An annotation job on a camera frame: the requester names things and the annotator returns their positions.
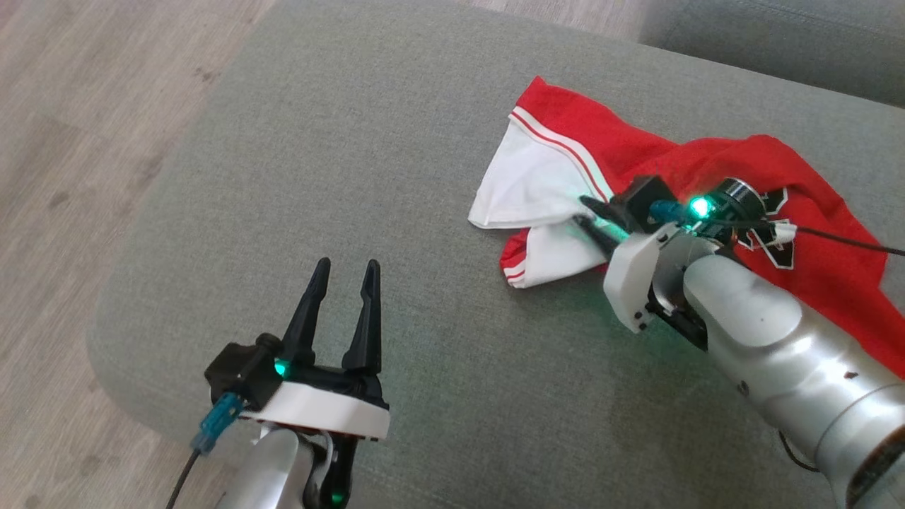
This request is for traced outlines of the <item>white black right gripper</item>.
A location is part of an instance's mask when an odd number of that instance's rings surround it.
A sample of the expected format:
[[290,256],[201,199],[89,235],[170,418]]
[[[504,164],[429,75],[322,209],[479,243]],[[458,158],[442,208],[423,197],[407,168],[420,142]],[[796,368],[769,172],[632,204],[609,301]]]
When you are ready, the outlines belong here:
[[666,223],[653,234],[629,235],[631,215],[620,203],[581,196],[595,215],[575,215],[573,222],[610,259],[602,290],[615,316],[631,332],[647,328],[654,317],[679,327],[693,327],[694,312],[683,293],[691,264],[715,252],[714,242]]

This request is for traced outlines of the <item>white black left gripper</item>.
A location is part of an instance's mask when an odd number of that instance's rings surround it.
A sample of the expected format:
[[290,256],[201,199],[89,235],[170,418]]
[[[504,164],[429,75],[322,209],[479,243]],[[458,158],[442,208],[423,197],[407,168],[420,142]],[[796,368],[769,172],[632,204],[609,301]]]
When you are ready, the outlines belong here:
[[382,371],[380,264],[368,261],[362,308],[342,368],[317,366],[313,339],[329,287],[331,261],[320,258],[282,338],[282,360],[245,379],[245,416],[262,422],[366,440],[387,438],[391,422]]

